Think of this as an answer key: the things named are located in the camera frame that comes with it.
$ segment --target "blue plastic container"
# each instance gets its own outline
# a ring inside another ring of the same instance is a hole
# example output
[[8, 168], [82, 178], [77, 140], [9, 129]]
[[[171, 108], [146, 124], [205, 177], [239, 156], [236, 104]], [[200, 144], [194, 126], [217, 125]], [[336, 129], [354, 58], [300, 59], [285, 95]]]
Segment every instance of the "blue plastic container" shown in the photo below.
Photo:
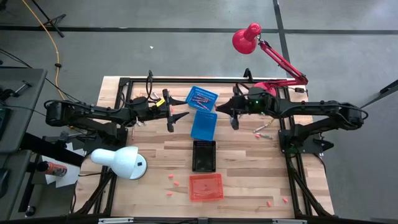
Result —
[[[195, 96], [204, 96], [205, 98], [209, 99], [209, 102], [201, 103], [203, 106], [208, 108], [208, 110], [205, 108], [202, 108], [201, 105], [199, 105], [196, 101], [194, 101]], [[189, 92], [185, 102], [187, 102], [188, 105], [190, 105], [191, 107], [196, 108], [198, 110], [211, 111], [214, 107], [214, 104], [216, 103], [217, 97], [218, 97], [218, 95], [216, 93], [212, 93], [210, 91], [204, 90], [197, 86], [193, 86], [191, 91]]]
[[216, 130], [217, 114], [206, 111], [197, 111], [191, 130], [191, 137], [212, 141]]

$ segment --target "wooden table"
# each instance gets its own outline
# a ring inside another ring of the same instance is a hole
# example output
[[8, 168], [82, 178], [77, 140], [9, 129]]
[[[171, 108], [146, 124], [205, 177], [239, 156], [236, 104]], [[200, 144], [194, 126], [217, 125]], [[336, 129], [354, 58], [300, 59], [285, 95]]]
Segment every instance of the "wooden table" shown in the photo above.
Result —
[[[114, 106], [120, 77], [104, 77], [98, 106]], [[232, 95], [232, 84], [154, 83], [153, 91], [161, 95], [167, 88], [177, 100], [184, 100], [192, 85], [219, 94], [216, 104], [226, 103]], [[146, 96], [145, 83], [135, 83], [132, 98]], [[292, 101], [308, 100], [305, 93], [290, 90]], [[268, 123], [271, 117], [244, 115], [239, 130], [234, 131], [229, 116], [218, 113], [214, 140], [216, 141], [216, 172], [223, 177], [224, 199], [214, 202], [191, 202], [188, 195], [188, 177], [192, 172], [192, 128], [195, 110], [188, 105], [174, 106], [174, 113], [190, 114], [174, 125], [169, 133], [166, 120], [149, 121], [146, 126], [131, 130], [127, 145], [139, 148], [148, 162], [146, 174], [139, 180], [118, 178], [114, 193], [112, 216], [118, 217], [213, 217], [213, 218], [293, 218], [285, 157], [280, 152], [275, 120], [262, 133], [274, 140], [256, 139], [253, 129]], [[295, 116], [296, 123], [312, 122], [311, 116]], [[324, 208], [333, 213], [328, 184], [321, 162], [312, 154], [303, 154], [308, 188]], [[87, 159], [81, 174], [100, 172], [101, 166]], [[80, 177], [76, 186], [78, 210], [97, 187], [99, 176]], [[297, 191], [300, 208], [304, 211], [301, 190]]]

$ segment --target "red plastic tray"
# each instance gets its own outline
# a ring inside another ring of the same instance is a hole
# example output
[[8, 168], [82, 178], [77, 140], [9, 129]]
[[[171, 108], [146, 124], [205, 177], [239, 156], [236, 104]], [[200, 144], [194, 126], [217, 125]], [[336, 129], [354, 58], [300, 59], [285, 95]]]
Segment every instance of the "red plastic tray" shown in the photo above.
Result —
[[189, 199], [191, 202], [221, 200], [224, 198], [221, 174], [191, 175]]

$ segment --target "black container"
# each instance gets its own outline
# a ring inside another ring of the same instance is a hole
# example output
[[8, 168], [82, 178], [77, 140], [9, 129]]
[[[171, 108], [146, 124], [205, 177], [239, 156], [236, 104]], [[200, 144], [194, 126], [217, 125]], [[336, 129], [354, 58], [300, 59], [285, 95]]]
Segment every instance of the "black container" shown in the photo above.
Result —
[[216, 172], [216, 141], [194, 141], [192, 171]]

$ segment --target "red lamp arm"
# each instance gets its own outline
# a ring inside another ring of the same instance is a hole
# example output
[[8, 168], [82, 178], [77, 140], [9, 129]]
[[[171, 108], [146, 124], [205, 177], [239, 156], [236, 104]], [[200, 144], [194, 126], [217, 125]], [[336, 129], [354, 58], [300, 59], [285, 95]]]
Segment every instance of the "red lamp arm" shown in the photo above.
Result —
[[304, 74], [299, 72], [293, 65], [291, 65], [286, 59], [284, 59], [276, 50], [274, 50], [268, 42], [260, 40], [259, 45], [261, 49], [269, 55], [278, 65], [289, 73], [295, 80], [276, 80], [268, 81], [267, 84], [270, 87], [281, 87], [289, 85], [306, 85], [308, 83], [307, 78]]

